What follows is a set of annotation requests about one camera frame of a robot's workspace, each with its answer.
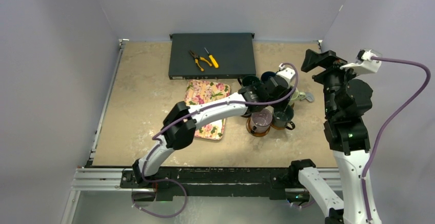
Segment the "floral pattern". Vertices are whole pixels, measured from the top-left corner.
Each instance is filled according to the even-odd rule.
[[[187,84],[184,101],[187,105],[201,105],[229,95],[229,85],[192,79]],[[196,130],[195,137],[219,140],[223,136],[224,127],[225,119],[214,121]]]

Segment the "black box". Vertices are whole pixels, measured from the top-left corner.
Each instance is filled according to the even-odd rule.
[[[175,33],[171,35],[169,62],[170,79],[235,79],[255,75],[253,33]],[[213,55],[219,68],[199,61],[195,64],[189,50],[209,60],[205,48]]]

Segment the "beige table surface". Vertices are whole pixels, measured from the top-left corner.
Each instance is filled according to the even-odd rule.
[[[258,76],[291,62],[300,70],[307,49],[317,44],[254,43]],[[175,103],[182,101],[187,80],[169,80],[171,43],[127,43],[104,117],[93,165],[129,166],[154,145],[151,137],[162,128],[163,119]],[[323,86],[300,73],[298,89],[311,92],[315,102],[296,101],[296,129],[271,129],[264,137],[246,131],[246,119],[228,118],[219,141],[194,139],[174,152],[166,166],[287,167],[292,160],[311,158],[318,167],[336,167],[323,134]],[[240,85],[235,79],[220,79],[231,93]]]

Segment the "mug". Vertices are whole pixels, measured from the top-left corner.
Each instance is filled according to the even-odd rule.
[[[256,137],[262,137],[269,132],[272,117],[272,113],[267,109],[254,112],[246,122],[246,128],[250,134]]]
[[[290,102],[288,103],[288,105],[294,107],[294,102],[296,100],[303,100],[304,98],[307,97],[307,94],[305,92],[300,92],[297,88],[296,90],[293,92],[291,98],[290,98]]]
[[[276,76],[275,72],[266,71],[261,75],[260,80],[261,80],[261,82],[265,83],[268,79],[270,79],[271,77],[275,77],[275,76]]]
[[[247,87],[255,83],[260,83],[260,79],[255,75],[247,75],[243,78],[237,78],[237,81],[242,87]]]
[[[296,125],[291,121],[294,117],[293,108],[288,105],[284,109],[274,109],[272,116],[272,127],[277,130],[288,129],[293,130],[296,128]]]

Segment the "gray backdrop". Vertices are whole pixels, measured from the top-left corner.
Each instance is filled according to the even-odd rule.
[[[0,0],[1,223],[59,223],[117,56],[97,0]]]
[[[434,70],[435,0],[347,0],[323,42],[323,50],[354,60],[363,47],[385,57],[411,59]],[[364,121],[374,142],[388,116],[420,87],[424,72],[383,63],[363,77],[374,89]],[[383,223],[433,223],[435,219],[435,80],[391,122],[371,173]]]
[[[100,0],[118,37],[254,32],[259,40],[322,39],[345,0]]]

